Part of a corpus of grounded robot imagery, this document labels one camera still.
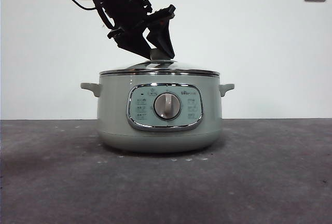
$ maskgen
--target brand logo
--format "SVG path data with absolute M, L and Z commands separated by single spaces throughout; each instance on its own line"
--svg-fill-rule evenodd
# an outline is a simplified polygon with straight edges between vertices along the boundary
M 187 92 L 187 91 L 182 91 L 181 92 L 182 95 L 189 95 L 189 94 L 193 94 L 196 95 L 196 92 Z

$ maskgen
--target lid rim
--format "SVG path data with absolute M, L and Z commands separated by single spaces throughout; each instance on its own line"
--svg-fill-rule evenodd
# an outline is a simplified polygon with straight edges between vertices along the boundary
M 185 68 L 131 68 L 131 69 L 116 69 L 102 71 L 99 75 L 110 75 L 110 74 L 130 74 L 130 73 L 187 73 L 187 74 L 207 74 L 207 75 L 217 75 L 220 73 L 217 71 L 202 70 L 202 69 L 185 69 Z

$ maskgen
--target white wall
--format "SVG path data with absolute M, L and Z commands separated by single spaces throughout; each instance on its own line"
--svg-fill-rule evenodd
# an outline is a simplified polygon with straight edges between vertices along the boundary
M 224 118 L 332 117 L 332 0 L 150 0 L 174 4 L 176 60 L 234 82 Z M 91 5 L 90 1 L 81 1 Z M 117 48 L 95 11 L 70 0 L 2 0 L 1 118 L 90 119 L 79 88 L 143 58 Z

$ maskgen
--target chrome trim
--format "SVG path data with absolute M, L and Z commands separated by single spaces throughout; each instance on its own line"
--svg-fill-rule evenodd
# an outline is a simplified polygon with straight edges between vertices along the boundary
M 140 87 L 154 87 L 154 86 L 176 86 L 176 87 L 192 87 L 195 88 L 199 93 L 199 98 L 201 101 L 201 116 L 197 121 L 191 124 L 186 125 L 180 125 L 180 126 L 171 126 L 171 127 L 161 127 L 161 126 L 154 126 L 154 125 L 144 125 L 137 123 L 135 120 L 133 120 L 130 116 L 130 102 L 132 99 L 133 92 Z M 141 130 L 141 131 L 150 131 L 150 132 L 179 132 L 179 131 L 188 131 L 195 129 L 202 121 L 204 115 L 204 108 L 203 108 L 203 102 L 202 102 L 202 95 L 201 92 L 197 87 L 190 84 L 185 83 L 149 83 L 149 84 L 140 84 L 135 87 L 133 87 L 129 92 L 128 102 L 127 102 L 127 121 L 131 125 L 131 127 Z
M 202 70 L 202 69 L 186 69 L 186 68 L 130 68 L 130 69 L 116 69 L 102 71 L 99 75 L 110 75 L 110 74 L 132 74 L 132 73 L 188 73 L 188 74 L 204 74 L 204 75 L 217 75 L 220 73 L 216 71 Z
M 200 73 L 178 73 L 178 72 L 139 72 L 139 73 L 117 73 L 117 74 L 101 74 L 100 78 L 107 76 L 125 76 L 125 75 L 189 75 L 189 76 L 206 76 L 220 78 L 219 75 L 200 74 Z

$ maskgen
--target control panel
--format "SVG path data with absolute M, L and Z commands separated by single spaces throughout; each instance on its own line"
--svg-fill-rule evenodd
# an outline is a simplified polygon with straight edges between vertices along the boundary
M 202 117 L 201 94 L 193 85 L 151 83 L 138 85 L 129 94 L 128 122 L 139 130 L 190 130 Z

